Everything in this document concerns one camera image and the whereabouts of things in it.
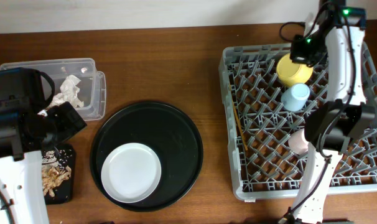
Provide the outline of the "yellow saucer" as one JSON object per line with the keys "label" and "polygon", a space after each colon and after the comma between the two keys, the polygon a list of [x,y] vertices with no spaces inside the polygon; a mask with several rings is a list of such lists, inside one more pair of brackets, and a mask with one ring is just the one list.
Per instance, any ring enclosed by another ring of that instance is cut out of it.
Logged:
{"label": "yellow saucer", "polygon": [[297,83],[306,83],[312,76],[313,68],[304,64],[294,63],[290,54],[285,54],[277,63],[278,79],[288,87]]}

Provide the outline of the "white tissue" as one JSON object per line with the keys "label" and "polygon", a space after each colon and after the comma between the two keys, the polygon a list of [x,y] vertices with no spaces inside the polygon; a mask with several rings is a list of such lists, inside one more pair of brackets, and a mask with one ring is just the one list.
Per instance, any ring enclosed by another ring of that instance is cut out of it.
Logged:
{"label": "white tissue", "polygon": [[47,109],[50,109],[53,106],[59,106],[65,102],[69,102],[74,108],[82,108],[84,102],[78,98],[78,93],[80,92],[77,85],[81,80],[74,76],[69,75],[60,86],[60,93],[56,94],[52,102],[48,105]]}

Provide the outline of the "white rice pile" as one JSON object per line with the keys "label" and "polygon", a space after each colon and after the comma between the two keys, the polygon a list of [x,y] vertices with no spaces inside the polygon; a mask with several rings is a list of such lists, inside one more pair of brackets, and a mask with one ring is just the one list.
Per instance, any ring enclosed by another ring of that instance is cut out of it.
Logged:
{"label": "white rice pile", "polygon": [[54,149],[42,156],[42,165],[67,165],[74,153],[71,149]]}

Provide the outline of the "light blue cup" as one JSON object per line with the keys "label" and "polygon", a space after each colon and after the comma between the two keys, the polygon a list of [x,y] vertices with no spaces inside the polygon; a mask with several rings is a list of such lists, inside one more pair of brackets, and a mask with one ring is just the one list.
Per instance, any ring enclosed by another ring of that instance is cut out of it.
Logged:
{"label": "light blue cup", "polygon": [[281,96],[281,103],[288,111],[301,110],[310,96],[310,88],[304,83],[296,83]]}

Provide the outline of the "peanut shells pile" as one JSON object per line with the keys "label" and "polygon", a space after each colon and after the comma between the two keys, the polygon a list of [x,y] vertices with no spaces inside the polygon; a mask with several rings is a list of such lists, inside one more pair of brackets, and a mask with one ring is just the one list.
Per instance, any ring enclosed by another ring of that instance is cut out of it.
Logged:
{"label": "peanut shells pile", "polygon": [[64,169],[54,166],[42,167],[42,191],[43,195],[49,194],[55,197],[54,188],[60,186],[64,180],[72,176],[72,169],[66,166]]}

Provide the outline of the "grey round plate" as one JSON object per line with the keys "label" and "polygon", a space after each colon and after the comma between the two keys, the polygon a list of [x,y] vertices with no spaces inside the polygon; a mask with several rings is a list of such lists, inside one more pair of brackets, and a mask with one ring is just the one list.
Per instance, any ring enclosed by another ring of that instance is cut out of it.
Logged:
{"label": "grey round plate", "polygon": [[105,159],[101,183],[106,193],[122,203],[148,198],[159,185],[162,166],[157,154],[141,143],[118,146]]}

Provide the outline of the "wooden chopstick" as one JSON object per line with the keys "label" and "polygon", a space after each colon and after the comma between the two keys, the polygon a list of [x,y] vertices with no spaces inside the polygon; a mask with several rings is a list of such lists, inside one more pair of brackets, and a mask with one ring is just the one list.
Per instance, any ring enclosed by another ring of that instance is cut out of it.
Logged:
{"label": "wooden chopstick", "polygon": [[246,145],[246,140],[245,140],[245,137],[244,137],[244,132],[241,128],[240,117],[238,116],[238,112],[237,112],[237,109],[236,109],[236,106],[235,106],[234,99],[232,99],[231,102],[232,102],[232,105],[233,105],[233,112],[234,112],[234,116],[235,116],[235,121],[236,121],[236,125],[238,127],[238,130],[239,130],[239,133],[240,133],[240,136],[241,136],[241,141],[242,141],[243,147],[244,147],[245,151],[248,151],[248,147]]}

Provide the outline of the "pink cup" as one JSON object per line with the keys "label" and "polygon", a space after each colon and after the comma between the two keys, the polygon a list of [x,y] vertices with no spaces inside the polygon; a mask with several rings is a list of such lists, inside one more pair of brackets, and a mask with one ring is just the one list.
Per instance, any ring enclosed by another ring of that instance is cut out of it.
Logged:
{"label": "pink cup", "polygon": [[306,140],[304,133],[304,129],[300,129],[293,133],[288,140],[288,145],[295,154],[301,155],[308,151],[309,142]]}

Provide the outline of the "grey dishwasher rack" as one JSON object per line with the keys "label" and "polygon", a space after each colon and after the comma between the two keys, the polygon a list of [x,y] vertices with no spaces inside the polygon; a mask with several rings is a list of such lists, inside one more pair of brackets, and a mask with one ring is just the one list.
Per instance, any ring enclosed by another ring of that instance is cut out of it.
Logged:
{"label": "grey dishwasher rack", "polygon": [[[276,66],[289,49],[289,44],[228,47],[221,56],[220,88],[233,193],[245,202],[297,195],[307,157],[293,153],[288,140],[326,101],[328,65],[321,62],[307,82],[310,96],[304,107],[296,112],[284,109],[280,99],[286,88]],[[377,72],[367,45],[361,52],[363,92],[376,117],[338,163],[331,194],[377,192]],[[236,125],[232,99],[248,151]]]}

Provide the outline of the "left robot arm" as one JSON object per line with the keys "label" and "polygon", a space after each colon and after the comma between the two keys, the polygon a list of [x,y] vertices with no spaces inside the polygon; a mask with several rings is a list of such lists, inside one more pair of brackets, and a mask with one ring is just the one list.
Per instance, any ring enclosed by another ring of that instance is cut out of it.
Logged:
{"label": "left robot arm", "polygon": [[51,106],[32,68],[0,71],[0,223],[48,223],[41,192],[42,153],[72,138],[86,123],[69,102]]}

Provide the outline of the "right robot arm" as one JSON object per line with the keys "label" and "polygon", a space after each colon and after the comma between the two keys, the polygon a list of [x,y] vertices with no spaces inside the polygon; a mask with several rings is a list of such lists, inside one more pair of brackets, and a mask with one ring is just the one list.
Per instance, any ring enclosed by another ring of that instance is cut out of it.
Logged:
{"label": "right robot arm", "polygon": [[320,1],[304,35],[290,40],[290,59],[313,67],[328,59],[326,102],[305,120],[307,163],[297,197],[280,223],[322,223],[335,169],[347,149],[375,118],[361,82],[361,48],[366,11],[345,1]]}

